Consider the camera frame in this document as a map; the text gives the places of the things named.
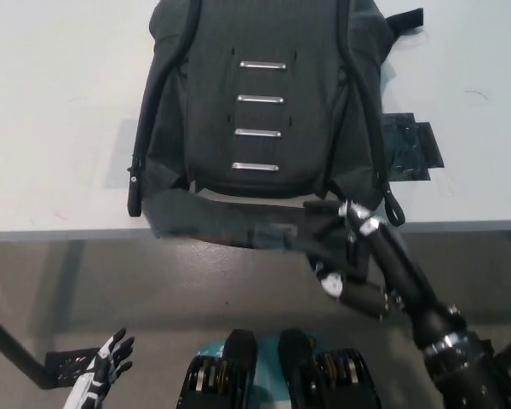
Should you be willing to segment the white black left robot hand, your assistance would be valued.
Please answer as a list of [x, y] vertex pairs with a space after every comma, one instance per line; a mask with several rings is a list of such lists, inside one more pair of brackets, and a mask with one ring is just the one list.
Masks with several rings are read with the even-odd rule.
[[124, 338], [121, 328], [97, 350], [84, 372], [74, 383], [66, 398], [64, 409], [102, 408], [111, 386], [130, 369], [135, 338]]

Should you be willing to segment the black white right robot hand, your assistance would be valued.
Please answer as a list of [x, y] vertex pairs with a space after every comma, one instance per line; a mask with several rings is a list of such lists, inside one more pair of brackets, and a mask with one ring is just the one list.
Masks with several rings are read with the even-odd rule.
[[411, 320], [416, 346], [426, 354], [452, 349], [468, 335], [467, 323], [436, 296], [420, 266], [385, 219], [353, 201], [311, 201], [306, 211], [342, 218], [357, 239], [366, 243], [386, 285], [401, 298]]

